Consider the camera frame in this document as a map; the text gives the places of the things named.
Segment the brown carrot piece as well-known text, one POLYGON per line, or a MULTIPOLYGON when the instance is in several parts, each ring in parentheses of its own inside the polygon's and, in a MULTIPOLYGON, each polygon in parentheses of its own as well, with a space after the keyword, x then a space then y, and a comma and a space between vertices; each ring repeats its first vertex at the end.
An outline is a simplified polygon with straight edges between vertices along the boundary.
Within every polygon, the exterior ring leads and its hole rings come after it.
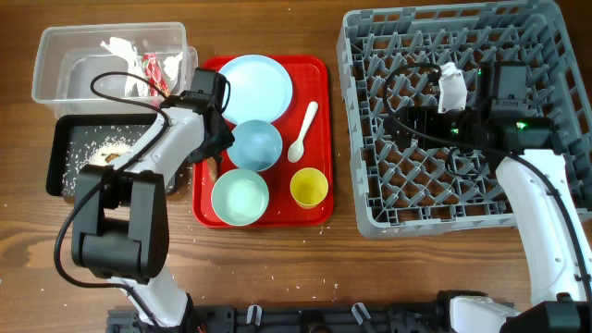
POLYGON ((220 163, 220 159, 217 158, 217 157, 209 157, 206 160, 206 164, 207 164, 207 167, 208 167, 209 177, 210 177, 210 180, 213 183, 216 183, 217 182, 217 179, 218 179, 219 163, 220 163))

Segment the light blue bowl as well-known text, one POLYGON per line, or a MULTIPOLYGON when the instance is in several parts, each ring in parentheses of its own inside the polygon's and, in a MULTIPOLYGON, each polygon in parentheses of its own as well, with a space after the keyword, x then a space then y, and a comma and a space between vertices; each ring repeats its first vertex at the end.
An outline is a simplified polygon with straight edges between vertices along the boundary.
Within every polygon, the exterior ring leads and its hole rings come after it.
POLYGON ((268 170, 281 157, 283 140, 272 124, 249 120, 234 128, 235 142, 227 149, 230 161, 238 168, 255 172, 268 170))

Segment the light green bowl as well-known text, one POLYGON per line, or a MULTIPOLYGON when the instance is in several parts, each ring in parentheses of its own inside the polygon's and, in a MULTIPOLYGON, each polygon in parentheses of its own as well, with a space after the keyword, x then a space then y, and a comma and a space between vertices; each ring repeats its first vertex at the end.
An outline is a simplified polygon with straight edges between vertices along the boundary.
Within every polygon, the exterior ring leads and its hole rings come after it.
POLYGON ((265 180, 248 169, 232 169, 215 183, 211 204, 216 216, 232 227, 245 227, 263 216, 270 200, 265 180))

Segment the yellow plastic cup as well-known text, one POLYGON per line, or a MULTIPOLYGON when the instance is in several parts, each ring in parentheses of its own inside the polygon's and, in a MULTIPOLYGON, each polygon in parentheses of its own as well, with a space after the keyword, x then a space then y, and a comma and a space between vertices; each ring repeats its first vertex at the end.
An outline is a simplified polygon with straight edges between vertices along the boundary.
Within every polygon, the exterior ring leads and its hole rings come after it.
POLYGON ((327 177, 313 167, 300 169, 290 180, 290 194, 296 204, 304 209, 317 207, 327 197, 328 190, 327 177))

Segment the brown food scrap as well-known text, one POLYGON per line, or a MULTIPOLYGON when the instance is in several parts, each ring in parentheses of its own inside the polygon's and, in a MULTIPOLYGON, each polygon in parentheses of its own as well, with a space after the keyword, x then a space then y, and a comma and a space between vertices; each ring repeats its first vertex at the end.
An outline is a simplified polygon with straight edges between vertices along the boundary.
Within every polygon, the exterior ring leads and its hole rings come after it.
POLYGON ((109 155, 108 155, 108 156, 105 158, 105 161, 106 161, 106 163, 110 163, 111 161, 113 161, 113 160, 117 159, 118 157, 119 157, 119 154, 112 153, 112 154, 109 154, 109 155))

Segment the white rice grains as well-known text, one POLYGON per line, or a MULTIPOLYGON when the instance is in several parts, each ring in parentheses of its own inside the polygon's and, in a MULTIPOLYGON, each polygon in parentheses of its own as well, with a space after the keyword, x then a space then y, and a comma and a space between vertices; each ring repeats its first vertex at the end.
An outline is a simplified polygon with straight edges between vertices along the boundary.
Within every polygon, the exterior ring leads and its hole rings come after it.
POLYGON ((59 195, 71 197, 80 170, 86 165, 106 166, 112 153, 122 155, 148 130, 149 125, 78 126, 66 140, 66 157, 59 195))

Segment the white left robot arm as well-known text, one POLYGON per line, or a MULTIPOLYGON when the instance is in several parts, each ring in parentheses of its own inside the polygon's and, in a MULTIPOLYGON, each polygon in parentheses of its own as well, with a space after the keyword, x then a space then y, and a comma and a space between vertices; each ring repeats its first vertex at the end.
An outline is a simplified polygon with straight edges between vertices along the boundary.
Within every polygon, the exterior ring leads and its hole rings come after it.
POLYGON ((197 68, 190 89, 156 106, 154 123, 127 152, 79 173, 75 206, 59 233, 72 232, 72 260, 99 279, 95 288, 126 294, 145 332, 204 329, 166 266, 166 186, 184 162, 219 161, 232 145, 222 118, 229 97, 226 77, 197 68))

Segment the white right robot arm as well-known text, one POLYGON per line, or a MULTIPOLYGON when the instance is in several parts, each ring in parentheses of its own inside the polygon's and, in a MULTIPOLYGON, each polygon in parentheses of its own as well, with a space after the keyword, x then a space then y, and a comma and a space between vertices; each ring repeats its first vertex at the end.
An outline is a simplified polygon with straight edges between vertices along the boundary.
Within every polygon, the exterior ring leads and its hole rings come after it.
POLYGON ((467 106, 463 73, 451 62, 426 64, 438 104, 393 111, 386 81, 387 131, 398 144, 480 151, 508 198, 531 284, 530 309, 517 312, 487 296, 445 302, 453 332, 588 332, 591 248, 571 195, 560 136, 547 117, 528 114, 526 64, 483 63, 475 105, 467 106))

